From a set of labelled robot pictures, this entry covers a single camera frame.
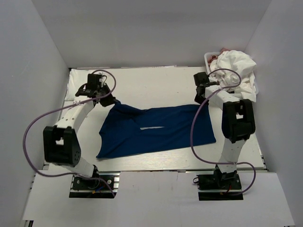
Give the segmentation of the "blue t shirt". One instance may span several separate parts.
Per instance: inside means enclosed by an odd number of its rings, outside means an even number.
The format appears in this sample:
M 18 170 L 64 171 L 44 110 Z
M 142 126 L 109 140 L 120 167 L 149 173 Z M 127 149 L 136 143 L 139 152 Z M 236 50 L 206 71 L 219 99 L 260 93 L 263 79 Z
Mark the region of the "blue t shirt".
M 137 109 L 120 102 L 109 111 L 99 134 L 98 159 L 190 147 L 216 142 L 207 106 L 181 105 Z

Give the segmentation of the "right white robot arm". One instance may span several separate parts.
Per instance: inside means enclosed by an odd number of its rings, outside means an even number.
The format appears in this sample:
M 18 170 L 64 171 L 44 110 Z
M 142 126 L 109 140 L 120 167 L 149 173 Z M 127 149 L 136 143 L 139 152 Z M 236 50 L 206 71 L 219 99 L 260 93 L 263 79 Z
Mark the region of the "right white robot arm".
M 221 157 L 216 163 L 213 181 L 218 188 L 226 188 L 236 181 L 237 163 L 245 142 L 255 132 L 252 102 L 240 99 L 222 88 L 219 82 L 211 82 L 206 72 L 194 75 L 196 85 L 195 102 L 209 101 L 222 110 L 221 129 L 225 137 Z

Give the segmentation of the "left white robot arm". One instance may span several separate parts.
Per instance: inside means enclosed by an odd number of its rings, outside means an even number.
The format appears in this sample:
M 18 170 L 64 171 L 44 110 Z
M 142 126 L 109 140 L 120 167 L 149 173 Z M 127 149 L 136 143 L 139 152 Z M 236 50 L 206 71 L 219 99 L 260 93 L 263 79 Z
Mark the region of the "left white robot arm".
M 99 186 L 100 177 L 97 168 L 81 157 L 77 132 L 97 104 L 107 107 L 116 103 L 113 89 L 106 83 L 107 75 L 112 76 L 106 70 L 88 74 L 87 82 L 80 86 L 63 118 L 43 130 L 45 160 L 84 177 L 85 185 L 91 189 Z

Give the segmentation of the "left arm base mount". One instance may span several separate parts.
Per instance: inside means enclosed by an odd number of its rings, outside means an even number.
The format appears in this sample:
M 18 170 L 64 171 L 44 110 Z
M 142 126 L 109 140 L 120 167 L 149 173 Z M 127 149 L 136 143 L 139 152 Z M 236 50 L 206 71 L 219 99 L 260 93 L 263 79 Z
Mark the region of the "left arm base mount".
M 99 177 L 106 181 L 114 194 L 118 191 L 119 186 L 118 172 L 100 172 Z M 71 182 L 69 198 L 83 199 L 113 199 L 114 195 L 107 185 L 101 180 L 86 180 L 78 176 L 74 176 Z

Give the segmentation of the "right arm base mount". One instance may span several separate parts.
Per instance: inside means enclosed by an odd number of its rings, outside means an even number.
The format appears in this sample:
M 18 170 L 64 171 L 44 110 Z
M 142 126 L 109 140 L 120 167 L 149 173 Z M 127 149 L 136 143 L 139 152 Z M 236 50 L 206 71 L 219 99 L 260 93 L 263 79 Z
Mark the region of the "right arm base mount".
M 243 200 L 242 187 L 239 175 L 235 179 L 227 180 L 219 186 L 213 175 L 197 175 L 193 184 L 198 187 L 199 201 L 241 201 Z

